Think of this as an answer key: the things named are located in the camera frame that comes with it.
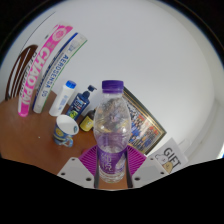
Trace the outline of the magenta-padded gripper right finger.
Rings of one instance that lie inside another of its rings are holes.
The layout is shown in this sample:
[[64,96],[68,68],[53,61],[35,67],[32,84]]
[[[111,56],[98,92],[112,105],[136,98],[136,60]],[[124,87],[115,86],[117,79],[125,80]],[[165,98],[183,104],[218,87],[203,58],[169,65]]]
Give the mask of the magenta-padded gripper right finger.
[[127,184],[129,188],[140,188],[153,181],[157,168],[144,154],[131,146],[127,147]]

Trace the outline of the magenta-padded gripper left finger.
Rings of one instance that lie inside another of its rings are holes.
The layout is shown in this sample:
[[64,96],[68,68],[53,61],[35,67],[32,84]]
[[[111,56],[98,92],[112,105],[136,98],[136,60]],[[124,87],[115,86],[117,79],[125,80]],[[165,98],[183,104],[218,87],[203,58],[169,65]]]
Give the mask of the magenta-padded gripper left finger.
[[97,147],[85,150],[78,158],[71,157],[58,176],[84,188],[94,189],[97,174]]

